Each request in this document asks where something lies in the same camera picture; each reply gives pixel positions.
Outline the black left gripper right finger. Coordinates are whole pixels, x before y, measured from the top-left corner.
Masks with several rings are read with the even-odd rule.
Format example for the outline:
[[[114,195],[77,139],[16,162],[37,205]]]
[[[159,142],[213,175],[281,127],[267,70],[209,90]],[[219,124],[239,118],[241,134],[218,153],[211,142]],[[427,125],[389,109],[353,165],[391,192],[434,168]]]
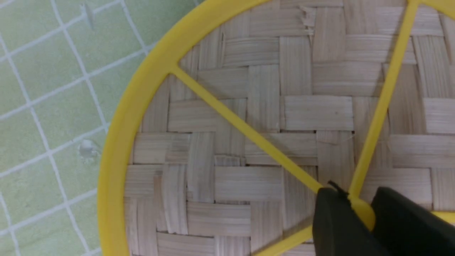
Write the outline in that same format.
[[[392,256],[453,256],[454,226],[388,187],[372,201],[373,236]]]

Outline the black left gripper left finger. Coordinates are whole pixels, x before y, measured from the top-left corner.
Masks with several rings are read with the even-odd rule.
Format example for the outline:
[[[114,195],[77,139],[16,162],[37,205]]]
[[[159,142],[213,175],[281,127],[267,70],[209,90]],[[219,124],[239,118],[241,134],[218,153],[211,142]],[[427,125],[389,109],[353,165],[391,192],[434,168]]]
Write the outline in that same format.
[[[317,192],[312,239],[317,256],[386,256],[352,209],[348,193],[335,182]]]

